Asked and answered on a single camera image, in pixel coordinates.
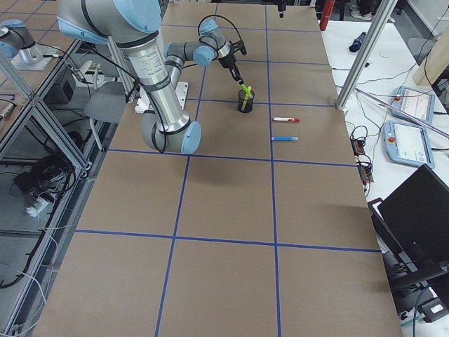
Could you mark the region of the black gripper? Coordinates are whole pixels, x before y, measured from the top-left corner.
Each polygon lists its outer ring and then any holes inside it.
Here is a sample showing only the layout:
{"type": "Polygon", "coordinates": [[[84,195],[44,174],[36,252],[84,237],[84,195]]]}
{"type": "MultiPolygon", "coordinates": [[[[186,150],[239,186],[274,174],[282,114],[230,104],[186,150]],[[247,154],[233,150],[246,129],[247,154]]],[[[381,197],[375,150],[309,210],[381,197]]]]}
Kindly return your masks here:
{"type": "MultiPolygon", "coordinates": [[[[279,17],[284,17],[285,11],[285,0],[276,0],[277,11],[279,13],[279,17]]],[[[238,84],[243,83],[243,78],[240,74],[238,67],[236,66],[236,58],[234,54],[227,54],[225,57],[219,59],[221,66],[225,69],[228,69],[232,79],[238,84]]]]}

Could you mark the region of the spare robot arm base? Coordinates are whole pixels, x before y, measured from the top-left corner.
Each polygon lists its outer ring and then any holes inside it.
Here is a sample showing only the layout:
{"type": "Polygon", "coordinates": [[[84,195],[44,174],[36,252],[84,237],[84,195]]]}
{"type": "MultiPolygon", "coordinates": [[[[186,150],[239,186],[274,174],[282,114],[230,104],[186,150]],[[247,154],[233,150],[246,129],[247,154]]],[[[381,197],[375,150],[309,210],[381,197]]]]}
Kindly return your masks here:
{"type": "Polygon", "coordinates": [[[17,70],[44,71],[50,62],[38,48],[23,21],[9,19],[1,22],[1,52],[17,70]]]}

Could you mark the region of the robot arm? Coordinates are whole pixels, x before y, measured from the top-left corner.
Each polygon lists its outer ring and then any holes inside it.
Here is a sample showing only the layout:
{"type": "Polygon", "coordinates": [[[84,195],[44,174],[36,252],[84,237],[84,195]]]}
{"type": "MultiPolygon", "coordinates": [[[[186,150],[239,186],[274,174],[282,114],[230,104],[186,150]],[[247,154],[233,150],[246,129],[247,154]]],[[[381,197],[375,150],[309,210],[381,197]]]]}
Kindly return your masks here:
{"type": "Polygon", "coordinates": [[[212,17],[198,27],[197,41],[174,42],[160,49],[158,1],[58,1],[58,25],[69,37],[93,44],[110,39],[129,58],[152,108],[142,118],[146,144],[159,152],[193,154],[201,142],[201,126],[184,111],[175,88],[187,61],[207,67],[218,60],[239,85],[244,81],[235,52],[246,53],[243,40],[225,39],[212,17]]]}

